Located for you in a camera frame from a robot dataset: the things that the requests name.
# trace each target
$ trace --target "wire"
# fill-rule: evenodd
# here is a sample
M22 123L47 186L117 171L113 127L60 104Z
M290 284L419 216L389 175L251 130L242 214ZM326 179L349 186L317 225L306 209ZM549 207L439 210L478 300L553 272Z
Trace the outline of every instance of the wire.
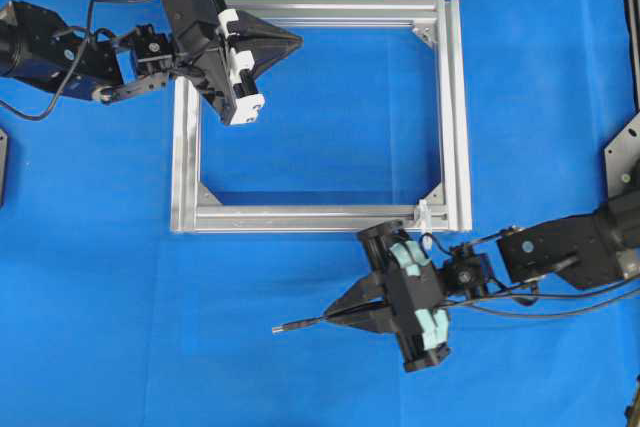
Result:
M24 112L21 112L18 109L13 108L11 105L9 105L8 103L6 103L3 100L0 100L0 106L4 107L9 112L17 115L18 117L20 117L21 119L24 119L24 120L39 121L39 120L43 120L43 119L47 118L49 116L49 114L51 114L51 112L53 112L53 109L55 108L56 104L58 103L58 99L62 95L62 92L64 91L64 89L67 87L67 84L69 83L69 80L73 76L75 70L78 68L78 64L80 64L80 60L82 60L82 56L84 55L84 52L87 49L87 44L89 44L89 42L92 42L99 34L105 34L107 37L111 37L111 36L115 37L115 35L113 35L113 32L111 32L108 29L104 29L104 28L98 29L94 34L91 33L91 23L92 23L92 19L93 19L93 8L94 8L95 4L97 4L97 3L103 3L103 4L142 4L144 2L150 2L150 1L152 1L152 0L90 0L89 1L89 8L87 10L87 26L86 27L70 26L68 29L65 29L65 30L61 31L62 33L57 32L58 36L61 36L61 35L66 35L66 34L68 34L70 32L73 32L74 30L76 30L76 31L84 32L84 37L82 39L82 42L80 42L80 45L78 46L78 50L76 51L75 58L74 58L74 60L73 60L73 62L71 64L71 67L69 68L69 71L67 72L67 75L65 75L64 79L62 79L62 82L58 86L58 89L56 90L56 92L53 95L53 97L51 98L51 101L49 102L49 105L47 106L47 108L43 112L41 112L40 114L30 115L30 114L25 114Z
M489 280L495 283L498 287L500 287L500 290L492 295L507 293L509 291L513 292L513 290L516 290L516 289L509 289L506 285L500 282L495 275L491 276ZM535 280L527 282L527 287L531 290L532 294L537 294L539 292L538 282ZM520 305L524 305L525 307L531 307L533 304L535 304L538 301L538 299L525 299L525 298L522 298L521 296L513 296L510 298L512 298L515 302L519 303Z
M500 300L500 299L514 299L514 298L528 298L528 299L547 299L547 300L578 300L578 299L588 299L591 297L597 297L599 295L602 294L606 294L607 292L612 292L614 290L617 290L621 287L624 287L625 285L629 284L630 282L633 282L634 280L637 280L638 278L640 278L640 275L636 275L633 276L627 280L624 280L622 282L618 282L617 284L613 284L610 285L609 287L605 287L604 289L600 289L600 290L594 290L593 292L586 292L584 294L537 294L537 293L531 293L531 294L512 294L510 292L512 292L513 290L516 290L518 288L523 287L523 284L519 284L518 286L515 287L510 287L509 289L507 289L507 291L503 291L503 292L497 292L493 295L487 296L487 297L481 297L478 299L470 299L470 300L463 300L460 302L454 302L454 303L449 303L449 304L444 304L444 307L468 307L469 305L473 305L477 302L488 302L491 300Z
M423 241L424 241L424 238L425 238L425 237L429 237L431 240L433 240L433 243L434 243L434 244L436 244L436 247L438 247L438 249L439 249L442 253L444 253L444 254L446 254L446 255L448 255L448 256L450 256L450 257L452 257L452 256L453 256L453 254L451 253L451 251L450 251L450 250L448 250L448 249L445 249L445 248L443 247L443 245L440 243L440 241L436 238L436 236L435 236L435 235L433 235L431 232L425 232L424 234L422 234L422 235L420 236L420 246L421 246L423 249L424 249Z
M512 319L564 319L567 317L575 317L577 315L588 314L590 312L594 312L596 310L603 309L608 307L609 305L618 302L620 300L628 299L629 297L633 297L634 295L640 294L640 287L630 290L629 292L625 292L624 294L618 295L617 297L613 297L609 300L605 300L604 302L600 302L598 304L591 305L589 307L585 307L583 309L578 310L569 310L567 312L558 312L555 314L518 314L516 312L504 312L501 310L493 310L493 309L485 309L484 307L478 307L476 305L466 305L465 307L469 309L476 310L478 312L482 312L484 314L497 315L500 317L509 317Z

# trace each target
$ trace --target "blue surface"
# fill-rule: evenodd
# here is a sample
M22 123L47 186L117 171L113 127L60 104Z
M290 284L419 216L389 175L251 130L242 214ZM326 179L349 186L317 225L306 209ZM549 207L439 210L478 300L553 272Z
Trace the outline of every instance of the blue surface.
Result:
M27 1L79 23L88 0ZM591 210L601 148L633 114L622 0L461 9L466 237ZM144 21L166 26L158 5L100 6L96 25ZM363 40L373 52L349 33L306 35L261 80L260 122L223 129L207 116L207 183L238 202L421 195L438 171L425 161L430 111L413 112L433 97L414 85L429 54L379 32ZM48 100L10 80L0 91L33 111ZM272 337L365 274L364 255L352 236L170 235L171 102L170 90L110 107L65 99L39 124L0 113L12 137L0 425L622 425L640 372L636 300L557 323L455 312L453 355L413 375L391 337L330 326Z

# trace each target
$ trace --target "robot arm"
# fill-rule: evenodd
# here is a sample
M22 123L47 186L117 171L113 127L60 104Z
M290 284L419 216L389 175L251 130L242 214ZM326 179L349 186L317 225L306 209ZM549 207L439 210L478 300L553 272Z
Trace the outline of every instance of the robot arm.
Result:
M273 332L326 321L374 333L393 333L404 357L405 371L414 372L439 365L449 355L449 310L453 307L517 318L562 318L636 294L638 289L586 309L559 314L490 311L475 305L486 300L512 299L529 307L545 296L592 297L637 278L640 270L632 249L640 246L640 189L630 183L627 191L591 214L552 220L528 229L511 227L448 250L443 248L450 258L439 269L421 244L402 229L400 221L364 230L358 239L371 273L357 281L321 317L284 324ZM487 254L475 252L477 245L494 239L513 283L509 287L496 278ZM614 285L575 296L539 294L539 281L552 273L579 290ZM491 284L499 290L492 293ZM526 289L531 293L516 292ZM459 296L465 300L451 299Z
M0 75L38 89L108 104L163 88L176 76L188 78L216 110L223 124L256 120L265 100L256 79L302 44L297 35L225 0L162 0L171 34L152 25L136 26L124 36L67 25L58 14L26 2L9 2L0 11ZM84 32L84 37L75 32ZM98 41L99 36L107 39ZM116 54L129 51L136 79L124 83ZM28 120L41 116L22 114Z

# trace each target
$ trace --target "metal bracket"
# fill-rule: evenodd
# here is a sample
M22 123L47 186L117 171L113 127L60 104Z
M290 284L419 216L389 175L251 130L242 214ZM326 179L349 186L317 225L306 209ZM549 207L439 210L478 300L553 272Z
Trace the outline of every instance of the metal bracket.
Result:
M429 48L433 49L436 45L435 33L429 25L416 25L411 29L411 32L415 34L422 42L427 44Z
M620 195L631 182L631 170L640 160L640 113L604 148L609 198Z
M94 92L94 98L104 103L127 100L140 94L151 92L154 89L162 88L167 85L167 82L169 82L169 73L157 72L118 87L105 87Z
M640 113L604 148L609 198L622 194L631 182L632 170L640 160ZM640 272L640 258L635 250L618 252L618 263L625 278Z

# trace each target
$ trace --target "blue table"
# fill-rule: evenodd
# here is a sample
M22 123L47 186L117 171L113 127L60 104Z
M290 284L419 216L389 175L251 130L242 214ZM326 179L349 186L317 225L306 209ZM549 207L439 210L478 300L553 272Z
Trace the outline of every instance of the blue table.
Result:
M88 2L26 1L76 24ZM461 0L461 12L475 228L443 241L592 210L601 149L634 112L622 0ZM100 6L95 25L144 22L166 29L151 4ZM386 203L437 181L433 116L407 108L433 95L428 53L411 36L327 35L307 32L260 80L255 125L205 116L212 189ZM32 112L48 102L12 80L0 91ZM559 322L455 312L452 356L413 375L390 336L273 337L366 273L364 254L350 235L171 235L171 123L171 89L109 107L64 99L37 124L0 112L12 138L0 425L622 425L640 372L637 300Z

